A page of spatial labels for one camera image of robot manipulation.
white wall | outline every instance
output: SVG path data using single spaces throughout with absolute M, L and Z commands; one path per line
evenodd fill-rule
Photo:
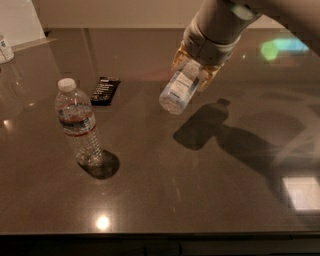
M 185 28 L 202 0 L 34 0 L 44 28 Z M 281 27 L 262 17 L 251 27 Z
M 45 38 L 31 0 L 0 0 L 0 32 L 11 46 Z

black snack package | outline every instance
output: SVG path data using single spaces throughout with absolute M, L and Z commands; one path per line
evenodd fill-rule
M 112 98 L 120 83 L 119 78 L 100 77 L 100 81 L 90 98 L 91 104 L 95 106 L 111 105 Z

bottle label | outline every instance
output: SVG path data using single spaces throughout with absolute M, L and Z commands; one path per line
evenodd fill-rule
M 199 83 L 199 79 L 196 78 L 192 81 L 181 71 L 177 71 L 172 77 L 170 83 L 172 87 L 170 88 L 171 93 L 178 97 L 182 101 L 189 100 L 189 97 L 192 96 L 195 88 Z
M 0 40 L 0 63 L 5 63 L 13 59 L 14 53 L 8 44 L 8 41 L 2 37 Z
M 60 119 L 63 131 L 66 135 L 80 137 L 88 134 L 96 127 L 96 119 L 93 112 L 82 120 L 63 120 Z

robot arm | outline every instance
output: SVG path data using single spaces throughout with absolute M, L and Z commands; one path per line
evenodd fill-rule
M 173 61 L 176 69 L 186 58 L 202 64 L 207 75 L 203 91 L 230 58 L 242 31 L 262 14 L 278 21 L 320 55 L 320 1 L 204 0 L 186 28 Z

bottle cap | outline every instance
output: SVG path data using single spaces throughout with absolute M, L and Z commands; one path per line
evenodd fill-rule
M 71 92 L 77 88 L 77 85 L 72 78 L 63 78 L 59 80 L 58 88 L 62 92 Z

